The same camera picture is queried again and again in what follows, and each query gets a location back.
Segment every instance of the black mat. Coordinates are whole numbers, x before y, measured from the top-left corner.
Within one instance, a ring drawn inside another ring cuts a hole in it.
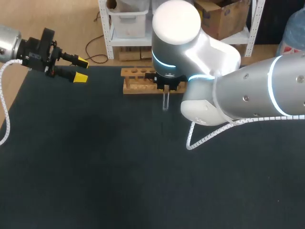
[[[0,229],[304,228],[304,121],[235,127],[187,151],[180,95],[163,113],[161,96],[122,95],[120,68],[88,74],[26,77],[0,147]]]

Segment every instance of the test tube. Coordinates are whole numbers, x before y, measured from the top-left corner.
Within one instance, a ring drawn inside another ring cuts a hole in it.
[[[164,89],[163,89],[163,111],[168,110],[169,100],[170,100],[169,85],[164,85]]]

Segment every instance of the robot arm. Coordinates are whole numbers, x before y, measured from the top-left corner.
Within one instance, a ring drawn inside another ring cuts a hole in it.
[[[169,81],[186,76],[181,112],[187,119],[219,125],[240,118],[305,114],[305,54],[239,69],[239,52],[208,36],[200,21],[196,8],[183,0],[162,4],[153,18],[153,66]]]
[[[49,77],[58,75],[70,82],[85,83],[88,76],[55,66],[60,58],[83,68],[88,68],[89,63],[77,55],[63,53],[53,41],[54,34],[53,30],[45,28],[40,40],[33,37],[25,40],[19,31],[0,25],[0,62],[20,59],[22,65],[45,72]]]

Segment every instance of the white cable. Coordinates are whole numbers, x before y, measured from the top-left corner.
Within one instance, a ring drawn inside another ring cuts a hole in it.
[[[2,75],[3,75],[3,72],[6,69],[6,67],[13,63],[22,64],[22,60],[7,61],[0,69],[0,99],[1,99],[2,107],[3,107],[4,115],[5,115],[5,120],[6,120],[6,132],[5,132],[3,139],[0,141],[0,145],[2,145],[8,139],[8,137],[10,135],[10,117],[9,117],[9,111],[6,107],[4,95],[3,95],[3,91],[2,91]]]
[[[277,117],[264,117],[264,118],[263,117],[261,117],[261,118],[244,118],[244,119],[237,120],[236,123],[239,124],[239,125],[243,125],[245,123],[261,122],[261,121],[304,120],[304,119],[305,119],[305,115],[293,115],[293,116],[277,116]],[[199,140],[198,142],[196,142],[195,144],[190,146],[193,130],[194,130],[194,127],[195,127],[195,123],[192,122],[190,132],[189,132],[189,135],[188,135],[187,141],[186,141],[186,148],[188,150],[195,149],[198,146],[200,146],[201,144],[203,144],[203,143],[207,142],[208,140],[210,140],[211,138],[215,137],[216,135],[218,135],[218,134],[222,133],[223,131],[226,131],[227,129],[230,129],[234,126],[235,125],[233,125],[231,123],[228,123],[227,125],[224,125],[224,126],[220,127],[219,129],[211,132],[209,135],[205,136],[204,138],[202,138],[201,140]]]

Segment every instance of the metal shelf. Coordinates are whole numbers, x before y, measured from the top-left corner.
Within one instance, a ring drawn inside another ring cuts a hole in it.
[[[259,23],[264,9],[265,0],[252,0],[252,26],[250,31],[247,27],[222,41],[227,44],[247,44],[245,56],[251,56],[256,39]],[[118,38],[113,25],[109,26],[109,15],[106,10],[106,0],[99,0],[101,21],[105,35],[105,44],[109,59],[113,59],[115,46],[151,46],[152,45],[152,19],[146,20],[146,35],[143,38]]]
[[[250,32],[247,27],[244,27],[244,30],[236,33],[230,37],[224,38],[221,40],[226,44],[247,44],[249,42]]]

